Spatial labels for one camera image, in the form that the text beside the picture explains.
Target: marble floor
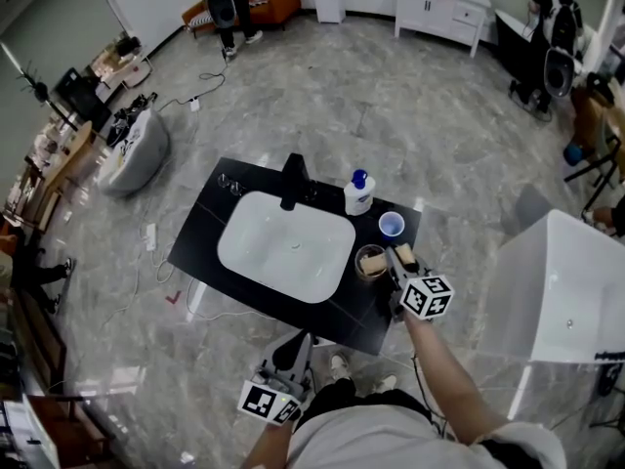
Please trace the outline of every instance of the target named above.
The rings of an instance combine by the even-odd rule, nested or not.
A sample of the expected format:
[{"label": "marble floor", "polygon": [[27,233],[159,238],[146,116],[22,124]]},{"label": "marble floor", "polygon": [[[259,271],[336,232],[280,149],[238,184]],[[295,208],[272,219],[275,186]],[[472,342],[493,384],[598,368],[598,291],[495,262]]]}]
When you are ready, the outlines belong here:
[{"label": "marble floor", "polygon": [[[44,265],[77,259],[69,282],[51,287],[64,292],[56,323],[68,349],[65,389],[93,396],[93,412],[129,466],[238,467],[263,428],[238,414],[236,401],[262,350],[290,328],[253,314],[206,320],[246,311],[210,287],[199,316],[190,315],[185,299],[196,283],[154,264],[167,255],[221,156],[279,169],[292,151],[304,155],[314,179],[342,186],[362,167],[375,177],[379,197],[423,210],[415,251],[457,292],[438,326],[492,405],[508,414],[521,398],[515,418],[556,426],[572,468],[603,467],[625,447],[616,431],[588,428],[622,404],[616,395],[595,398],[595,367],[476,351],[495,255],[515,233],[509,218],[521,191],[531,186],[574,215],[587,197],[580,182],[563,183],[570,106],[557,106],[555,119],[543,124],[510,102],[510,77],[487,49],[471,60],[464,47],[413,33],[394,40],[393,31],[386,21],[319,25],[311,17],[267,31],[259,44],[241,48],[199,112],[176,103],[162,110],[171,154],[145,189],[124,199],[99,194],[95,155],[77,177],[80,187],[68,188],[71,203],[62,203],[43,240]],[[220,81],[200,73],[224,67],[211,34],[194,40],[180,33],[152,62],[152,76],[114,108],[152,91],[156,108],[185,101]],[[152,222],[158,252],[150,259],[141,236]],[[178,292],[176,304],[167,302]],[[320,383],[332,350],[315,351]],[[392,371],[418,396],[402,326],[390,328],[381,357],[344,351],[362,391]]]}]

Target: white sink basin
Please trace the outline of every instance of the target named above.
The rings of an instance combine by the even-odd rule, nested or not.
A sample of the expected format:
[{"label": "white sink basin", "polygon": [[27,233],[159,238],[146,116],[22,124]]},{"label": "white sink basin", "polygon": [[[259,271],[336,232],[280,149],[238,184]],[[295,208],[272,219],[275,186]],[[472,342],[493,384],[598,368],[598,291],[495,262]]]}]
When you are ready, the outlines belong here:
[{"label": "white sink basin", "polygon": [[281,198],[249,192],[236,204],[217,255],[231,271],[308,304],[329,299],[354,246],[352,223]]}]

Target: blue pump cap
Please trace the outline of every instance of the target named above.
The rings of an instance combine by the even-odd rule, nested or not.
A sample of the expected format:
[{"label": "blue pump cap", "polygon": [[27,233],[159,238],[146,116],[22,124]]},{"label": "blue pump cap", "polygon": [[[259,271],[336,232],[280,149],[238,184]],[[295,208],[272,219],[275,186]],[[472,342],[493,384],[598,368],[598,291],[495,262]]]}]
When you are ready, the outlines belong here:
[{"label": "blue pump cap", "polygon": [[366,181],[367,176],[368,174],[366,170],[362,170],[361,168],[354,172],[352,182],[354,183],[354,186],[357,190],[362,190],[364,188],[364,182]]}]

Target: faucet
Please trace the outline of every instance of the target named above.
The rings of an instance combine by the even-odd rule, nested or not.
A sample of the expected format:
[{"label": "faucet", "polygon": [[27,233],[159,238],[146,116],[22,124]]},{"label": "faucet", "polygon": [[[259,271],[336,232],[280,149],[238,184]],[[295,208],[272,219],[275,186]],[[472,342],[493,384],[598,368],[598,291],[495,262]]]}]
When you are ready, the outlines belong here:
[{"label": "faucet", "polygon": [[280,207],[283,210],[293,210],[298,201],[310,201],[316,192],[313,181],[306,170],[304,157],[292,152],[284,168],[282,168],[282,201]]}]

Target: soap dispenser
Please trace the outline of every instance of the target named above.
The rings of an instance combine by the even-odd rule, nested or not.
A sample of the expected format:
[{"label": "soap dispenser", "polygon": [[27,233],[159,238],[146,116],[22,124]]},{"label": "soap dispenser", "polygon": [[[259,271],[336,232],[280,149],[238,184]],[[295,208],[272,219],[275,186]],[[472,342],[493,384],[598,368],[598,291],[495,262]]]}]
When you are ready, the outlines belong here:
[{"label": "soap dispenser", "polygon": [[373,190],[375,180],[365,170],[358,169],[354,172],[352,181],[345,186],[345,213],[348,215],[361,215],[371,208],[373,203]]}]

